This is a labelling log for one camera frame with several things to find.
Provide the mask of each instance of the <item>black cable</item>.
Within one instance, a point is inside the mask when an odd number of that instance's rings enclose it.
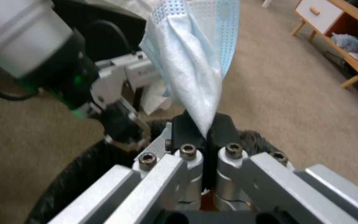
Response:
[[[35,94],[25,95],[25,96],[12,96],[12,95],[8,95],[8,94],[0,91],[0,98],[2,98],[4,100],[9,100],[9,101],[23,101],[23,100],[32,98],[33,96],[35,96],[37,94],[38,94],[38,92]]]
[[[91,27],[95,27],[95,26],[99,26],[99,27],[108,27],[110,29],[112,29],[122,40],[122,42],[125,45],[125,48],[128,50],[128,52],[130,52],[132,55],[135,55],[136,52],[132,49],[132,47],[129,44],[128,39],[125,37],[125,34],[121,31],[121,29],[114,23],[107,21],[107,20],[95,20],[87,25],[85,25],[84,29],[87,30]]]

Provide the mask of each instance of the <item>blue surgical mask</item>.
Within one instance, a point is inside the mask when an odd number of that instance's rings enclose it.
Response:
[[[140,47],[206,134],[236,48],[239,0],[162,0]]]

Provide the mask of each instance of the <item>wooden cabinet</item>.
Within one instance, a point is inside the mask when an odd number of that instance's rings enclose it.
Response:
[[[358,60],[339,48],[330,38],[332,33],[358,37],[358,8],[344,0],[301,0],[295,11],[301,17],[301,22],[292,31],[292,35],[295,35],[304,24],[309,24],[313,28],[309,37],[310,41],[316,34],[319,34],[358,71]],[[357,81],[358,75],[344,82],[342,87],[347,88]]]

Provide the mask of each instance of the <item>cabinet leg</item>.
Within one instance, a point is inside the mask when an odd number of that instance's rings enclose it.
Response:
[[[314,38],[314,36],[316,35],[316,31],[315,30],[313,30],[313,32],[310,34],[310,36],[309,36],[309,42],[312,42],[313,41],[313,38]]]
[[[301,20],[301,22],[298,24],[298,26],[295,27],[294,30],[291,32],[291,35],[295,36],[295,34],[303,27],[304,24],[305,24],[305,21]]]
[[[353,76],[352,78],[348,79],[346,82],[342,83],[341,87],[342,88],[347,88],[350,85],[354,84],[358,82],[358,75]]]

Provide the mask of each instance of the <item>green light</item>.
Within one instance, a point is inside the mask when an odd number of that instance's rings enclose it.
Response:
[[[74,84],[75,85],[80,85],[84,82],[84,79],[82,78],[82,76],[80,75],[77,75],[75,78],[74,78]]]

